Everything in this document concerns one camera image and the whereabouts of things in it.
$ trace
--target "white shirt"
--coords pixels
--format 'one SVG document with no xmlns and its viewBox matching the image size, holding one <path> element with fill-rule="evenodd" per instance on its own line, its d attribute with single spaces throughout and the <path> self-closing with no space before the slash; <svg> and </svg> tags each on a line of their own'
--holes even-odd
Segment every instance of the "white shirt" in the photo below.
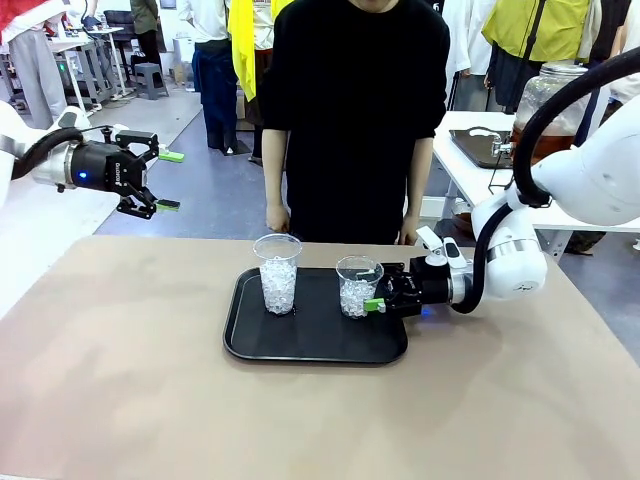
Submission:
<svg viewBox="0 0 640 480">
<path fill-rule="evenodd" d="M 224 3 L 222 0 L 178 0 L 176 6 L 180 20 L 193 20 L 195 31 L 191 36 L 194 42 L 229 38 L 227 11 L 231 8 L 231 0 L 224 0 Z"/>
<path fill-rule="evenodd" d="M 256 50 L 273 48 L 271 0 L 253 0 L 253 31 Z"/>
<path fill-rule="evenodd" d="M 627 40 L 622 48 L 623 53 L 640 47 L 640 0 L 632 0 L 625 28 L 627 30 Z M 640 95 L 640 73 L 629 75 L 613 82 L 611 84 L 611 94 L 622 103 L 627 103 Z"/>
<path fill-rule="evenodd" d="M 456 72 L 469 69 L 472 75 L 486 75 L 491 60 L 491 45 L 482 29 L 497 0 L 449 0 L 442 18 L 449 27 L 451 49 L 447 59 L 447 96 Z"/>
<path fill-rule="evenodd" d="M 27 30 L 41 30 L 45 22 L 49 20 L 52 20 L 52 23 L 57 23 L 53 21 L 55 17 L 66 11 L 67 6 L 62 3 L 62 0 L 48 0 L 42 5 L 38 5 L 14 18 L 2 31 L 2 42 L 9 43 Z"/>
</svg>

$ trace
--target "beige table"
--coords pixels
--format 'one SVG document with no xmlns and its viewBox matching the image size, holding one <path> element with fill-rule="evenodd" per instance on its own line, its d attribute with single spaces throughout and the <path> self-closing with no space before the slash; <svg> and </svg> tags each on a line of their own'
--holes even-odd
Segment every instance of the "beige table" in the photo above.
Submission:
<svg viewBox="0 0 640 480">
<path fill-rule="evenodd" d="M 420 249 L 305 245 L 302 264 Z M 640 373 L 558 267 L 377 369 L 222 346 L 251 243 L 93 237 L 0 322 L 0 473 L 45 479 L 640 478 Z"/>
</svg>

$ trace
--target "glass jar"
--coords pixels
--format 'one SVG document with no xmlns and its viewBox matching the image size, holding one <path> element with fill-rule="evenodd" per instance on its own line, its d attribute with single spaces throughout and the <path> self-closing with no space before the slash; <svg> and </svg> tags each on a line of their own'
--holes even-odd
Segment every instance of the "glass jar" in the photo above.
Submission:
<svg viewBox="0 0 640 480">
<path fill-rule="evenodd" d="M 518 106 L 511 141 L 516 145 L 520 141 L 522 130 L 531 117 L 554 96 L 562 87 L 587 71 L 586 68 L 567 62 L 545 63 L 540 75 L 527 82 Z M 578 100 L 558 115 L 545 129 L 533 154 L 532 164 L 538 163 L 552 153 L 568 150 L 582 123 L 589 96 Z"/>
</svg>

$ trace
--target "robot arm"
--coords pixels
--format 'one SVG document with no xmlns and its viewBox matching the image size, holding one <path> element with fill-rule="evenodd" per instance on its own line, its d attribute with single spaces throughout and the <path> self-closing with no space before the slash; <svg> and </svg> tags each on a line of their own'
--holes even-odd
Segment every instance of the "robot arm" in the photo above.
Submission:
<svg viewBox="0 0 640 480">
<path fill-rule="evenodd" d="M 441 293 L 448 284 L 446 302 L 466 314 L 483 297 L 517 299 L 542 288 L 547 263 L 527 210 L 544 207 L 551 199 L 568 215 L 590 224 L 621 225 L 640 218 L 640 97 L 616 112 L 580 148 L 557 152 L 531 167 L 538 139 L 557 115 L 594 89 L 638 72 L 640 48 L 590 70 L 543 105 L 516 149 L 515 183 L 472 213 L 477 239 L 473 273 L 463 273 L 460 282 L 450 264 L 444 271 L 431 265 L 429 257 L 412 259 L 410 280 L 394 275 L 383 279 L 383 287 L 396 292 L 389 297 L 391 309 L 403 290 L 412 294 L 414 304 L 443 303 Z M 425 243 L 430 246 L 434 241 L 428 237 Z M 402 312 L 409 311 L 408 302 Z"/>
<path fill-rule="evenodd" d="M 91 125 L 77 108 L 67 108 L 47 131 L 27 127 L 11 106 L 0 102 L 0 206 L 9 182 L 26 175 L 38 183 L 66 189 L 88 188 L 114 192 L 121 200 L 119 212 L 150 219 L 157 199 L 146 187 L 149 160 L 159 154 L 157 135 L 123 130 L 112 141 L 112 130 L 102 129 L 105 143 L 87 140 Z M 131 144 L 147 150 L 136 156 Z"/>
</svg>

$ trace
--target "yellow vest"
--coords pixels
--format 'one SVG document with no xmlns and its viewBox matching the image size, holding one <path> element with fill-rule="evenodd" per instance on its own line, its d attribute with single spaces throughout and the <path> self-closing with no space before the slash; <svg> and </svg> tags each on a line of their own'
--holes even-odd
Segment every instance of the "yellow vest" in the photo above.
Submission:
<svg viewBox="0 0 640 480">
<path fill-rule="evenodd" d="M 553 62 L 578 56 L 590 0 L 547 0 L 530 60 Z M 538 0 L 498 0 L 482 34 L 516 57 L 524 55 Z"/>
<path fill-rule="evenodd" d="M 271 0 L 273 19 L 293 0 Z M 256 56 L 253 32 L 253 0 L 233 0 L 229 12 L 233 66 L 247 100 L 256 96 Z"/>
</svg>

